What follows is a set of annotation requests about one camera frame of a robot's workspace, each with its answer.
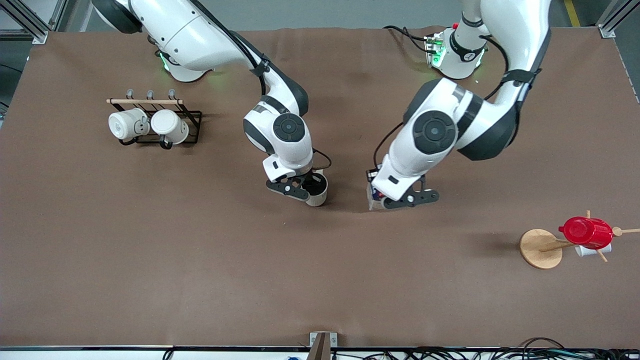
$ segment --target black metal rack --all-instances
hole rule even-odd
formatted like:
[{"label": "black metal rack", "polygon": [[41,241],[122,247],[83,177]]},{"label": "black metal rack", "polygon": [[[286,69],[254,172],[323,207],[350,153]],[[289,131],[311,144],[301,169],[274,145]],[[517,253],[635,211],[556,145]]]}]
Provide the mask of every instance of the black metal rack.
[{"label": "black metal rack", "polygon": [[[151,90],[147,92],[147,98],[145,100],[136,100],[133,98],[133,90],[129,89],[126,93],[125,99],[107,99],[107,103],[113,105],[113,107],[118,111],[126,111],[122,106],[124,104],[131,105],[133,108],[138,108],[145,112],[148,117],[148,121],[151,121],[151,118],[156,112],[160,110],[167,110],[167,108],[164,107],[165,105],[169,107],[173,106],[177,110],[175,113],[180,117],[180,119],[185,120],[189,126],[189,135],[180,144],[198,143],[198,137],[200,136],[200,123],[202,122],[202,111],[187,109],[184,105],[184,101],[176,98],[174,89],[169,90],[167,100],[154,99],[154,92]],[[145,105],[150,106],[153,110],[148,109]],[[156,134],[153,129],[150,129],[149,134],[147,135],[136,136],[126,142],[120,139],[118,139],[118,141],[124,146],[132,145],[134,143],[154,143],[160,145],[160,147],[166,150],[173,147],[171,142],[166,142],[164,140],[164,135]]]}]

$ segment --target wooden base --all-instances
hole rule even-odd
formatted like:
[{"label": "wooden base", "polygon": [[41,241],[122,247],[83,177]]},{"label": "wooden base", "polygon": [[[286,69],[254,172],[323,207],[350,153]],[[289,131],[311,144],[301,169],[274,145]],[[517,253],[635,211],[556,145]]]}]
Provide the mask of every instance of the wooden base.
[{"label": "wooden base", "polygon": [[558,240],[552,233],[543,229],[529,230],[520,238],[520,253],[534,268],[542,270],[555,268],[562,260],[562,249],[540,251],[555,243],[558,243]]}]

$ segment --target white mug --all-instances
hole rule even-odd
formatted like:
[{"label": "white mug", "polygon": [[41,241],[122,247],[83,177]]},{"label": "white mug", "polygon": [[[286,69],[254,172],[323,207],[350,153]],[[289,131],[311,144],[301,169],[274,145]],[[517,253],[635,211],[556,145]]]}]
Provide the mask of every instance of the white mug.
[{"label": "white mug", "polygon": [[[596,250],[587,249],[584,246],[580,246],[580,245],[575,247],[575,251],[578,253],[578,256],[580,257],[598,254]],[[606,252],[611,252],[611,243],[609,243],[607,246],[600,249],[600,251],[603,254]]]},{"label": "white mug", "polygon": [[165,143],[177,145],[189,136],[189,126],[173,111],[163,109],[151,117],[151,128],[158,135],[164,135]]},{"label": "white mug", "polygon": [[120,140],[149,134],[147,114],[138,109],[119,111],[109,115],[109,129]]}]

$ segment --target table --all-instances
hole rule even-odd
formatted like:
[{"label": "table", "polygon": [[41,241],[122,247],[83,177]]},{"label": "table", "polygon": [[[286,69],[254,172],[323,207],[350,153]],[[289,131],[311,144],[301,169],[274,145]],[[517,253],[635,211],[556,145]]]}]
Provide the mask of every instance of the table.
[{"label": "table", "polygon": [[[0,131],[0,344],[637,347],[640,241],[609,263],[565,251],[536,270],[518,238],[557,235],[590,209],[640,223],[640,107],[612,40],[553,29],[514,144],[428,175],[441,199],[368,212],[365,170],[419,87],[438,75],[387,30],[243,35],[310,96],[314,146],[333,158],[321,208],[267,191],[242,131],[259,84],[232,66],[171,79],[146,36],[52,33],[33,48]],[[460,84],[487,94],[495,49]],[[171,88],[205,113],[200,143],[121,146],[109,97]]]}]

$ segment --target wooden rod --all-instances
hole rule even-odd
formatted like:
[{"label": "wooden rod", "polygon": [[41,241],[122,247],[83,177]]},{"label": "wooden rod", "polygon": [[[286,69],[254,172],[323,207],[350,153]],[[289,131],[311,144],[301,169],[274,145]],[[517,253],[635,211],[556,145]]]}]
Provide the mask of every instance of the wooden rod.
[{"label": "wooden rod", "polygon": [[602,259],[602,261],[604,261],[605,263],[608,263],[609,260],[607,260],[607,258],[604,257],[604,254],[602,254],[602,251],[600,250],[596,250],[598,252],[598,255],[600,255],[600,259]]},{"label": "wooden rod", "polygon": [[547,252],[547,251],[552,251],[552,250],[557,250],[557,249],[564,249],[566,247],[572,247],[572,246],[575,246],[575,244],[574,243],[568,243],[568,242],[565,242],[565,241],[562,241],[562,242],[559,241],[557,243],[551,244],[550,246],[548,246],[546,248],[540,249],[540,252]]},{"label": "wooden rod", "polygon": [[622,236],[622,234],[627,234],[627,233],[640,233],[640,229],[627,229],[627,230],[622,230],[619,227],[614,227],[613,229],[613,235],[614,236]]},{"label": "wooden rod", "polygon": [[154,104],[154,105],[182,105],[182,99],[177,100],[136,100],[136,99],[107,99],[107,104]]}]

